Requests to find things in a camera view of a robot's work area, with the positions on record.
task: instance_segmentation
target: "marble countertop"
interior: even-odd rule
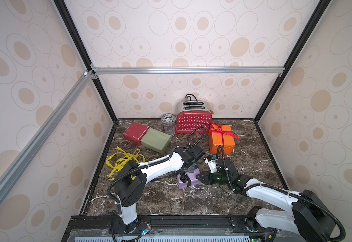
[[[159,131],[164,131],[160,120],[135,120]],[[282,187],[277,173],[270,161],[270,158],[263,146],[262,140],[256,131],[255,125],[250,120],[213,120],[216,123],[230,124],[234,133],[240,136],[235,139],[235,148],[230,155],[231,161],[235,164],[239,174],[250,175],[267,184]],[[108,155],[117,152],[119,146],[126,152],[133,153],[140,148],[140,154],[145,159],[151,160],[164,156],[142,146],[126,141],[123,133],[130,126],[133,120],[121,120],[117,126]],[[188,134],[176,134],[172,137],[166,153],[170,153],[176,145],[184,145]],[[209,153],[208,135],[203,138],[199,145]],[[92,196],[91,205],[87,215],[111,215],[112,210],[117,210],[114,200],[106,195],[106,190],[111,181],[107,176],[111,168],[103,165],[99,175],[96,189]],[[206,164],[199,165],[200,171],[209,170]],[[144,189],[141,199],[137,202],[138,215],[240,215],[247,214],[253,206],[263,206],[268,209],[276,207],[250,197],[236,194],[227,194],[226,186],[218,185],[197,185],[179,190],[176,184],[176,177],[149,182]]]

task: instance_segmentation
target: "toaster slot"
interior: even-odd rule
[[[193,106],[193,107],[184,107],[185,110],[202,110],[205,109],[203,106]]]
[[[196,101],[188,101],[188,102],[184,102],[184,105],[204,105],[203,102],[196,102]]]

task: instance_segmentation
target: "ribbon bow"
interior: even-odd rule
[[[235,133],[231,132],[231,131],[226,131],[226,130],[223,130],[223,124],[217,124],[215,122],[212,122],[211,123],[211,128],[212,128],[212,133],[221,133],[222,134],[222,144],[224,145],[224,137],[223,137],[223,134],[226,134],[226,135],[229,135],[229,136],[232,136],[236,139],[239,139],[239,136],[237,136]]]

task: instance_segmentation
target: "orange gift box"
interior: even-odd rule
[[[235,147],[234,138],[239,139],[239,136],[231,131],[230,125],[211,123],[210,130],[208,132],[210,139],[210,152],[216,154],[218,146],[222,145],[225,154],[231,154]]]

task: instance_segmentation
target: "polka dot wallpaper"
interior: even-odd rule
[[[82,76],[49,0],[0,0],[0,177]]]
[[[159,118],[176,114],[176,106],[192,93],[208,102],[213,118],[253,118],[277,73],[100,75],[118,118]]]
[[[89,83],[1,204],[0,242],[61,241],[82,207],[111,124]]]
[[[319,0],[67,0],[98,67],[283,65]]]
[[[352,242],[352,1],[327,9],[260,127],[289,187],[316,193]]]

